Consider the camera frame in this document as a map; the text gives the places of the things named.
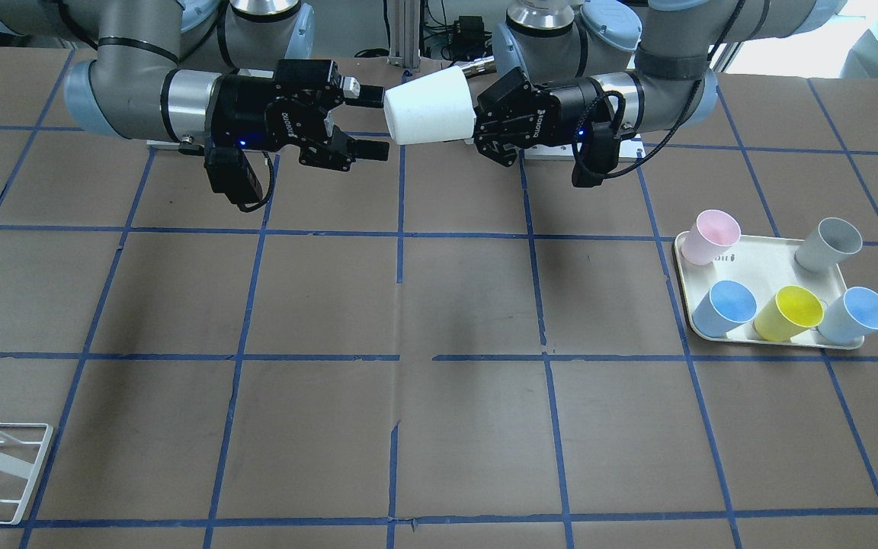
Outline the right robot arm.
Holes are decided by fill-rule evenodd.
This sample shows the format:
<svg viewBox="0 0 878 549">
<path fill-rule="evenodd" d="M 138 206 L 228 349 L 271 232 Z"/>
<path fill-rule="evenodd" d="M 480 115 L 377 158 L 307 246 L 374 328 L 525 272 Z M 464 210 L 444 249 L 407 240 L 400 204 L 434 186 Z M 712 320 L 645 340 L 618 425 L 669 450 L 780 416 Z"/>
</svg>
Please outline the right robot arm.
<svg viewBox="0 0 878 549">
<path fill-rule="evenodd" d="M 0 34 L 94 50 L 64 84 L 84 130 L 205 149 L 290 145 L 303 165 L 342 172 L 386 160 L 388 143 L 332 122 L 341 105 L 381 108 L 383 90 L 310 58 L 314 20 L 303 1 L 0 1 Z"/>
</svg>

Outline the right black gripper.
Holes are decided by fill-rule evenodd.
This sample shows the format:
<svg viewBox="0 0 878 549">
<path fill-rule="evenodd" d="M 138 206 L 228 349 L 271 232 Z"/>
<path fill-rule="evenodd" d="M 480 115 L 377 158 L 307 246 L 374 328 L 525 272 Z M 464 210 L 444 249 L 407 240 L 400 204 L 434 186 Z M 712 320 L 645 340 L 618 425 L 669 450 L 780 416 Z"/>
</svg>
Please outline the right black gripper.
<svg viewBox="0 0 878 549">
<path fill-rule="evenodd" d="M 304 166 L 349 172 L 358 160 L 386 161 L 390 144 L 332 129 L 328 115 L 342 101 L 382 108 L 386 89 L 342 78 L 330 59 L 282 59 L 269 78 L 226 74 L 216 87 L 210 142 L 278 152 L 298 146 Z"/>
</svg>

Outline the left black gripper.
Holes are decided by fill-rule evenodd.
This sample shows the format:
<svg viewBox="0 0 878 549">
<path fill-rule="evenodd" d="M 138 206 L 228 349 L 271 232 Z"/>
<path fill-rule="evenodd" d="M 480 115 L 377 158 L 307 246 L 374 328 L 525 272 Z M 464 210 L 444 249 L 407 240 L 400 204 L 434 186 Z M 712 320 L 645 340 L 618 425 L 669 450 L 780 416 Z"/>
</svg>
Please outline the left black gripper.
<svg viewBox="0 0 878 549">
<path fill-rule="evenodd" d="M 473 142 L 482 156 L 512 166 L 522 149 L 572 146 L 585 123 L 609 122 L 614 130 L 613 100 L 592 78 L 539 85 L 515 67 L 479 94 Z"/>
</svg>

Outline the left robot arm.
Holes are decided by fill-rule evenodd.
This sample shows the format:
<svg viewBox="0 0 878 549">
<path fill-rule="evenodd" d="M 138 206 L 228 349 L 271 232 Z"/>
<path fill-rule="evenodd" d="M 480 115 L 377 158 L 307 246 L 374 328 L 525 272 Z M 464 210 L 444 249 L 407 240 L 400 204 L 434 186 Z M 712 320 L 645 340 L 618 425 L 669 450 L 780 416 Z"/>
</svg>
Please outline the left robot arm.
<svg viewBox="0 0 878 549">
<path fill-rule="evenodd" d="M 624 140 L 671 139 L 716 104 L 725 43 L 814 31 L 836 1 L 512 1 L 492 35 L 499 77 L 479 94 L 473 142 L 512 166 L 532 146 L 574 146 L 575 185 L 620 177 Z"/>
</svg>

